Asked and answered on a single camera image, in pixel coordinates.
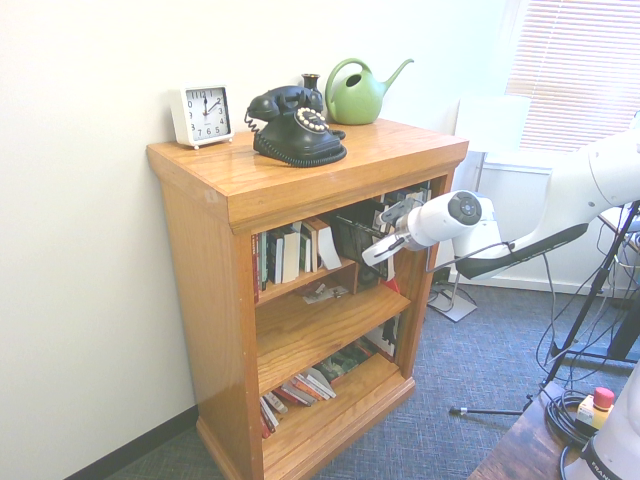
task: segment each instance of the wooden bookshelf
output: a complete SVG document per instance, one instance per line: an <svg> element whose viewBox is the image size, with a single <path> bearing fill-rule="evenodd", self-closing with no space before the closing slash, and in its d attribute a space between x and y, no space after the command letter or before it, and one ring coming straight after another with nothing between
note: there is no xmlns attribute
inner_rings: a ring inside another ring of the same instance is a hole
<svg viewBox="0 0 640 480"><path fill-rule="evenodd" d="M378 285L353 295L358 269L351 264L271 285L254 303L252 234L426 180L434 196L442 195L467 151L465 140L385 120L340 128L348 155L317 168L256 154L249 132L199 150L176 143L147 148L162 187L197 429L229 480L308 479L414 389L431 282L424 251L396 255L400 294ZM293 292L329 274L352 293L306 305ZM337 398L293 407L262 440L262 393L398 312L393 363L375 355L342 379Z"/></svg>
<svg viewBox="0 0 640 480"><path fill-rule="evenodd" d="M334 268L333 270L327 270L324 267L318 268L317 272L300 272L298 278L291 282L287 283L278 283L273 284L271 281L267 282L266 290L260 292L260 299L258 300L257 305L264 305L265 303L273 300L274 298L278 298L281 295L289 293L296 288L300 288L303 285L307 285L308 283L315 282L316 280L320 280L321 278L326 277L327 275L332 275L342 270L343 268L349 267L353 265L355 262L353 260L348 260L346 258L341 258L342 267Z"/></svg>
<svg viewBox="0 0 640 480"><path fill-rule="evenodd" d="M384 285L307 305L289 294L256 310L260 395L321 362L411 302Z"/></svg>

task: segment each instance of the shelf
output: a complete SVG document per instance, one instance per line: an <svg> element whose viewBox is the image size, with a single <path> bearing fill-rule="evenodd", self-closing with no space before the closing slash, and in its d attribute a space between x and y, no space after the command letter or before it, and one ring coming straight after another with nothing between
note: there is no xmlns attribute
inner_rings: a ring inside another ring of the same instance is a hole
<svg viewBox="0 0 640 480"><path fill-rule="evenodd" d="M300 272L298 278L291 282L287 283L279 283L274 285L271 281L267 282L267 289L263 292L260 292L260 300L256 304L256 306L264 305L270 300L277 298L285 293L289 293L296 288L302 287L307 283L311 283L315 280L319 280L320 278L326 277L327 275L331 275L332 273L338 272L349 265L353 265L355 262L353 260L347 260L346 258L340 258L342 261L342 267L334 268L333 270L327 270L324 267L318 268L317 272Z"/></svg>
<svg viewBox="0 0 640 480"><path fill-rule="evenodd" d="M289 294L256 309L260 395L321 362L410 303L378 285L311 305Z"/></svg>
<svg viewBox="0 0 640 480"><path fill-rule="evenodd" d="M275 433L262 442L265 479L306 478L412 392L398 366L376 354L345 375L336 398L312 407L287 403Z"/></svg>

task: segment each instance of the small black vase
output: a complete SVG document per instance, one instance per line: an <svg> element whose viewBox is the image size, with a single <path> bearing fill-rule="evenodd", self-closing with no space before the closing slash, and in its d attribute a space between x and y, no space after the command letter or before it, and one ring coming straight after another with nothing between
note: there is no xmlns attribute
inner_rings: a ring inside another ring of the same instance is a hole
<svg viewBox="0 0 640 480"><path fill-rule="evenodd" d="M304 88L320 93L320 90L318 90L318 79L320 78L320 75L315 73L303 73L302 78L304 78Z"/></svg>

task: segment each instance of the tripod leg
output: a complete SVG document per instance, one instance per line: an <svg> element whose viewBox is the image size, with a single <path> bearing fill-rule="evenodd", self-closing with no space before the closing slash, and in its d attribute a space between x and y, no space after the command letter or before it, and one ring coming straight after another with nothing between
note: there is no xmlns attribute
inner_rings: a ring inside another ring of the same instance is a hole
<svg viewBox="0 0 640 480"><path fill-rule="evenodd" d="M478 413L482 415L522 415L522 410L483 410L479 408L467 408L467 407L451 407L449 409L451 415L464 416L469 413Z"/></svg>

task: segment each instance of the hardcover book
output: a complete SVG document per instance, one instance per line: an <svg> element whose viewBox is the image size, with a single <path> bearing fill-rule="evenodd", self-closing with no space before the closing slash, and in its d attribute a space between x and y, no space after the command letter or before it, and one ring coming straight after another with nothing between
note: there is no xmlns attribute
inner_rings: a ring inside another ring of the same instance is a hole
<svg viewBox="0 0 640 480"><path fill-rule="evenodd" d="M375 347L367 340L359 338L322 362L314 365L313 368L322 373L331 386L333 386L346 373L364 363L374 354Z"/></svg>

